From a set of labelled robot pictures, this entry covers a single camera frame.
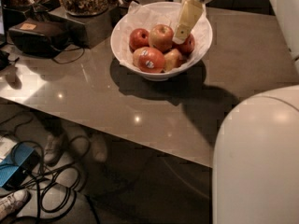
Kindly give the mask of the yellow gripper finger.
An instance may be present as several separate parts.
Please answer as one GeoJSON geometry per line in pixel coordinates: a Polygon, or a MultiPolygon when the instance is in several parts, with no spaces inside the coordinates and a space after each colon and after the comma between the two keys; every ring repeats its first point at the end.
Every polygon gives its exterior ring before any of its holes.
{"type": "Polygon", "coordinates": [[[173,36],[176,44],[185,42],[203,13],[204,4],[200,0],[182,0],[173,36]]]}

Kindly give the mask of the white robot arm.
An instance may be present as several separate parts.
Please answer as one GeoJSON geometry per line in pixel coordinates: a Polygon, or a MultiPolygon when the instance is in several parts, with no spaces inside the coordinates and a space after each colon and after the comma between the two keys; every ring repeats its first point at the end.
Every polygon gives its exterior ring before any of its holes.
{"type": "Polygon", "coordinates": [[[279,39],[209,59],[208,79],[247,89],[224,119],[212,171],[212,224],[299,224],[298,1],[269,0],[279,39]]]}

